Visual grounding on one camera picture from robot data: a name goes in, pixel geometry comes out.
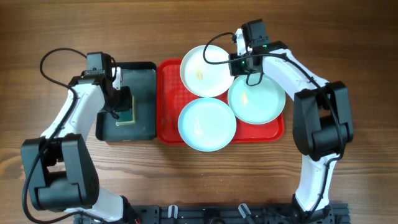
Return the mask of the yellow green sponge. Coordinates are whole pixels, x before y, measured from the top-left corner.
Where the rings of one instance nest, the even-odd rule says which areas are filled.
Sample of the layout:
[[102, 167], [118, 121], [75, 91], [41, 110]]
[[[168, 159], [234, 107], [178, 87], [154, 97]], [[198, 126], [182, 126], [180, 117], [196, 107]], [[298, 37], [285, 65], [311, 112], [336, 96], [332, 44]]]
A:
[[131, 98], [131, 106], [126, 111], [118, 111], [116, 113], [119, 118], [116, 120], [116, 126], [125, 126], [136, 123], [136, 115], [134, 109], [134, 97]]

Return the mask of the white plate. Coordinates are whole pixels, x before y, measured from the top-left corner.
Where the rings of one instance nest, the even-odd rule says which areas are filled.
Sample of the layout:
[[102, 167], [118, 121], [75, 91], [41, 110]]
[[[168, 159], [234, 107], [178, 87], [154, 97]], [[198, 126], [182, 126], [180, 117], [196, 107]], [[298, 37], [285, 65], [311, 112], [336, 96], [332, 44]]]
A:
[[191, 49], [180, 64], [180, 79], [184, 87], [199, 97], [216, 97], [226, 92], [234, 81], [229, 65], [212, 65], [203, 59], [205, 45]]

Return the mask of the light blue plate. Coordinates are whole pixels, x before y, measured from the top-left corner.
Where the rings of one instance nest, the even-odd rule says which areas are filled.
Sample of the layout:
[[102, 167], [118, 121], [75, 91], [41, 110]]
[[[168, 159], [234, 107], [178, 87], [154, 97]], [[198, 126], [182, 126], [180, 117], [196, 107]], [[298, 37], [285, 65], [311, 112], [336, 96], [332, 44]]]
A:
[[237, 121], [231, 108], [216, 98], [189, 102], [178, 117], [178, 132], [191, 148], [213, 152], [227, 146], [236, 134]]

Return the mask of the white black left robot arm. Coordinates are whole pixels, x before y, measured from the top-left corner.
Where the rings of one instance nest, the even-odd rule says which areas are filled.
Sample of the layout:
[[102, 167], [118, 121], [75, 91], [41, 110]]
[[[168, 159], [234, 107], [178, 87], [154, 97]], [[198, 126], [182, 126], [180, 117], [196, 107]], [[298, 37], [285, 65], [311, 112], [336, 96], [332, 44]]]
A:
[[34, 223], [28, 208], [64, 212], [99, 223], [140, 223], [126, 197], [102, 189], [86, 146], [86, 139], [100, 111], [116, 114], [119, 104], [129, 100], [129, 89], [113, 86], [115, 75], [81, 75], [67, 85], [68, 98], [51, 126], [39, 138], [21, 146], [25, 183], [22, 209]]

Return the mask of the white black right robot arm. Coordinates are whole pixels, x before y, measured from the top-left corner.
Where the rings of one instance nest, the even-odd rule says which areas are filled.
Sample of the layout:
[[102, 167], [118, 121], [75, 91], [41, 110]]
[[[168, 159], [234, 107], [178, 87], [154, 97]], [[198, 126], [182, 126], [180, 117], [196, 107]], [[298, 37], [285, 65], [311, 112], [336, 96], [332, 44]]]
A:
[[232, 75], [260, 73], [293, 100], [293, 139], [302, 154], [300, 183], [293, 195], [295, 221], [324, 219], [331, 210], [333, 169], [354, 137], [346, 85], [315, 75], [281, 41], [230, 54], [229, 59]]

